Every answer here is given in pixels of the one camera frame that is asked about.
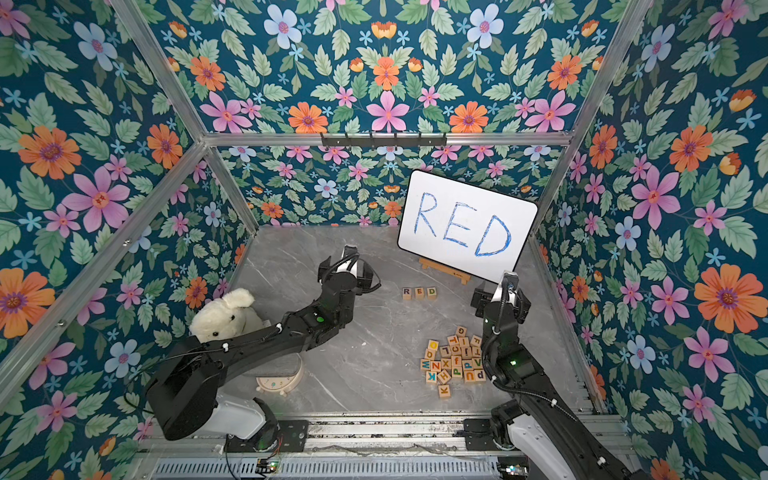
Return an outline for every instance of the pink flower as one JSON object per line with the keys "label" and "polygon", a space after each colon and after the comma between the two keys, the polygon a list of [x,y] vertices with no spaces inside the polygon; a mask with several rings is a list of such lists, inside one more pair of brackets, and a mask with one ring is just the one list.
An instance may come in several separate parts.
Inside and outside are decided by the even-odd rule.
{"label": "pink flower", "polygon": [[29,23],[30,20],[24,12],[13,9],[12,0],[0,0],[0,33],[7,37],[16,30],[22,37],[29,38],[29,32],[22,23]]}
{"label": "pink flower", "polygon": [[493,145],[470,145],[472,151],[469,152],[470,157],[476,157],[477,161],[483,161],[486,157],[493,157]]}
{"label": "pink flower", "polygon": [[120,290],[123,292],[118,295],[118,302],[123,302],[123,308],[128,310],[131,305],[138,305],[141,301],[139,296],[144,292],[143,288],[138,286],[138,283],[133,282],[126,285],[123,283],[120,285]]}
{"label": "pink flower", "polygon": [[715,415],[710,410],[715,406],[715,401],[708,396],[702,397],[703,392],[698,383],[694,385],[693,391],[686,386],[683,387],[683,393],[688,397],[686,400],[683,400],[683,407],[694,411],[694,418],[697,422],[701,423],[704,419],[707,419],[709,422],[715,421]]}
{"label": "pink flower", "polygon": [[664,319],[669,325],[674,323],[675,313],[680,315],[682,318],[688,318],[690,316],[688,313],[688,308],[680,303],[688,298],[688,289],[681,287],[674,290],[672,279],[670,277],[664,279],[663,285],[663,290],[658,285],[653,285],[650,287],[650,291],[653,292],[657,298],[661,299],[656,300],[651,306],[651,309],[653,309],[654,312],[660,312],[663,310]]}
{"label": "pink flower", "polygon": [[344,89],[339,87],[339,93],[336,94],[336,100],[339,101],[339,106],[346,106],[352,108],[352,103],[357,101],[357,97],[352,95],[352,88]]}
{"label": "pink flower", "polygon": [[535,102],[533,100],[528,100],[527,98],[523,98],[523,102],[515,105],[515,108],[517,109],[515,112],[516,117],[522,116],[523,118],[528,118],[528,114],[532,114],[536,111]]}
{"label": "pink flower", "polygon": [[634,158],[634,167],[629,169],[629,173],[634,175],[632,180],[637,181],[638,178],[642,178],[643,180],[645,180],[645,176],[646,176],[645,172],[650,168],[650,162],[647,160],[648,160],[647,155],[643,155],[640,158],[637,158],[637,157]]}
{"label": "pink flower", "polygon": [[349,152],[344,151],[344,147],[320,147],[324,151],[323,160],[331,161],[336,165],[341,164],[342,158],[349,158]]}
{"label": "pink flower", "polygon": [[429,90],[422,88],[422,96],[419,97],[419,101],[424,102],[424,108],[427,108],[429,105],[437,105],[438,98],[440,98],[440,94],[435,91],[435,87],[429,87]]}
{"label": "pink flower", "polygon": [[697,208],[694,210],[696,213],[696,216],[699,217],[699,220],[696,220],[694,222],[694,227],[701,228],[704,227],[704,233],[707,234],[707,236],[712,233],[712,227],[717,228],[720,230],[721,228],[725,228],[725,222],[723,222],[720,218],[725,215],[725,213],[728,211],[725,207],[715,208],[715,200],[710,200],[707,202],[707,209],[703,208]]}
{"label": "pink flower", "polygon": [[170,221],[172,222],[170,229],[179,237],[190,231],[190,228],[187,226],[187,224],[190,223],[190,220],[184,218],[184,214],[172,215]]}
{"label": "pink flower", "polygon": [[253,100],[250,98],[248,101],[240,101],[240,113],[241,114],[248,114],[248,118],[253,120],[254,118],[261,118],[261,113],[259,112],[261,110],[261,105],[254,104]]}
{"label": "pink flower", "polygon": [[458,155],[456,154],[457,151],[461,150],[462,147],[460,145],[445,145],[442,148],[438,148],[435,151],[432,152],[432,158],[439,158],[440,164],[445,165],[448,160],[456,161],[458,158]]}
{"label": "pink flower", "polygon": [[634,219],[643,218],[650,211],[648,214],[648,224],[650,228],[656,230],[661,224],[661,212],[659,209],[664,210],[668,214],[673,214],[680,209],[680,202],[677,201],[676,197],[664,195],[675,188],[679,177],[679,173],[672,172],[665,175],[664,179],[659,183],[659,170],[651,166],[646,177],[648,186],[645,187],[638,184],[632,187],[634,197],[642,200],[634,208],[632,217]]}
{"label": "pink flower", "polygon": [[103,299],[106,294],[106,288],[100,286],[96,289],[96,292],[91,297],[91,301],[78,313],[78,323],[81,325],[88,323],[88,320],[91,318],[91,313],[95,313],[96,315],[104,313],[104,304],[102,302],[97,302],[96,300]]}
{"label": "pink flower", "polygon": [[531,115],[531,117],[525,121],[525,124],[529,127],[538,125],[536,131],[549,131],[549,127],[552,130],[558,131],[565,128],[565,121],[560,118],[563,115],[570,114],[575,108],[575,104],[565,104],[565,90],[560,90],[552,98],[550,104],[543,98],[539,98],[536,101],[535,107],[539,115]]}
{"label": "pink flower", "polygon": [[179,185],[179,189],[176,190],[174,194],[170,196],[170,204],[175,205],[176,202],[181,202],[182,204],[185,204],[187,202],[187,196],[184,194],[188,192],[189,189],[190,188],[185,184]]}
{"label": "pink flower", "polygon": [[205,160],[201,160],[200,163],[195,165],[194,172],[192,172],[192,180],[194,180],[195,184],[199,184],[200,180],[205,180],[208,178],[208,175],[205,173],[205,168],[208,166],[207,163],[205,163]]}
{"label": "pink flower", "polygon": [[310,147],[286,147],[288,149],[288,153],[286,155],[288,158],[296,158],[296,161],[300,164],[304,163],[305,158],[312,158],[312,153],[310,152]]}
{"label": "pink flower", "polygon": [[702,326],[696,331],[696,337],[699,339],[698,342],[691,337],[683,340],[688,349],[696,352],[688,357],[688,365],[695,369],[701,368],[704,365],[704,373],[707,374],[707,378],[712,382],[717,381],[717,369],[725,373],[736,372],[733,364],[728,359],[720,356],[721,353],[725,353],[728,350],[727,340],[715,339],[710,345],[710,334]]}
{"label": "pink flower", "polygon": [[85,175],[74,174],[74,184],[85,195],[69,194],[61,201],[65,207],[78,212],[90,209],[83,218],[83,225],[87,232],[98,230],[101,227],[102,217],[113,228],[118,228],[128,218],[128,210],[117,202],[128,198],[131,190],[124,185],[110,188],[109,177],[109,172],[104,167],[96,169],[95,185]]}
{"label": "pink flower", "polygon": [[134,171],[126,167],[126,163],[127,161],[125,158],[118,159],[114,155],[110,155],[109,163],[104,164],[104,168],[112,172],[112,175],[110,176],[112,180],[117,180],[119,178],[121,182],[127,182],[128,177],[126,177],[126,175],[130,175],[134,173]]}
{"label": "pink flower", "polygon": [[588,193],[587,203],[600,203],[600,195],[605,192],[605,185],[601,185],[602,183],[603,174],[599,174],[596,177],[594,174],[590,174],[589,185],[584,186],[584,191]]}
{"label": "pink flower", "polygon": [[240,102],[238,100],[228,101],[225,107],[224,100],[214,92],[208,94],[208,100],[213,105],[202,104],[200,109],[206,115],[216,118],[214,120],[215,131],[225,131],[229,128],[230,132],[239,134],[242,132],[240,127],[250,127],[253,125],[250,120],[238,115],[240,113]]}
{"label": "pink flower", "polygon": [[590,212],[589,216],[585,219],[586,224],[584,225],[584,229],[589,232],[590,235],[594,235],[600,228],[598,226],[598,220],[600,220],[600,217],[596,217],[592,212]]}
{"label": "pink flower", "polygon": [[563,308],[565,308],[565,313],[568,315],[568,319],[571,323],[576,323],[576,315],[573,312],[573,309],[576,306],[576,299],[574,297],[568,298],[568,291],[565,288],[560,288],[559,286],[556,286],[555,288],[558,293],[560,293],[560,301],[563,304]]}
{"label": "pink flower", "polygon": [[495,164],[488,162],[488,175],[493,177],[500,177],[504,174],[505,166],[502,165],[502,161],[499,160]]}
{"label": "pink flower", "polygon": [[587,154],[583,154],[581,156],[576,154],[576,158],[571,160],[571,164],[568,165],[572,170],[571,180],[576,180],[576,183],[581,181],[581,175],[585,175],[587,173],[587,168],[584,166],[586,163]]}
{"label": "pink flower", "polygon": [[710,40],[717,37],[717,34],[721,32],[723,37],[730,35],[733,30],[733,23],[750,12],[750,7],[744,4],[744,0],[723,0],[720,6],[723,11],[713,14],[709,20],[710,25],[715,26],[710,32]]}
{"label": "pink flower", "polygon": [[632,280],[629,280],[628,278],[624,280],[624,285],[620,288],[621,292],[624,294],[624,303],[629,303],[632,305],[632,308],[637,306],[637,301],[642,301],[643,296],[641,295],[638,290],[640,289],[640,282],[632,282]]}
{"label": "pink flower", "polygon": [[45,226],[49,232],[58,230],[62,237],[67,238],[69,237],[69,230],[80,230],[80,224],[74,221],[78,217],[78,212],[67,212],[64,205],[59,204],[55,212],[49,210],[43,215],[51,221]]}
{"label": "pink flower", "polygon": [[360,162],[358,161],[354,167],[349,168],[349,177],[355,177],[355,180],[359,181],[361,178],[368,178],[367,171],[368,169],[360,165]]}
{"label": "pink flower", "polygon": [[37,408],[37,413],[43,419],[38,425],[38,433],[51,426],[51,430],[58,432],[64,425],[64,419],[75,415],[78,412],[77,407],[70,406],[78,399],[77,393],[70,393],[64,397],[64,393],[58,390],[51,397],[51,405],[43,405]]}
{"label": "pink flower", "polygon": [[37,390],[40,385],[45,383],[45,379],[48,378],[48,372],[51,375],[64,375],[67,373],[67,363],[64,360],[59,360],[62,356],[67,356],[74,350],[74,343],[67,342],[54,348],[48,355],[43,357],[43,360],[38,364],[38,368],[29,377],[29,388]]}
{"label": "pink flower", "polygon": [[400,118],[408,113],[410,107],[406,104],[395,105],[395,95],[386,90],[382,93],[381,97],[382,106],[368,105],[366,110],[374,117],[379,117],[373,121],[371,130],[380,131],[386,127],[387,133],[392,132],[392,128],[395,130],[403,131],[406,129],[406,123]]}
{"label": "pink flower", "polygon": [[285,177],[288,180],[293,178],[293,175],[296,175],[296,171],[293,169],[293,165],[285,165],[283,162],[280,162],[280,164],[277,166],[277,171],[280,172],[281,177]]}

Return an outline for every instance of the stuffed animal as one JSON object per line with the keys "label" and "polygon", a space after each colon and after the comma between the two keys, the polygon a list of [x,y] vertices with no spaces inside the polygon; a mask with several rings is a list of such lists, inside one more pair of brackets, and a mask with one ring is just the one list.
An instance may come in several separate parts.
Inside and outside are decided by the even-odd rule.
{"label": "stuffed animal", "polygon": [[261,329],[263,322],[251,308],[253,300],[253,295],[244,288],[224,294],[197,312],[190,324],[190,332],[205,343]]}

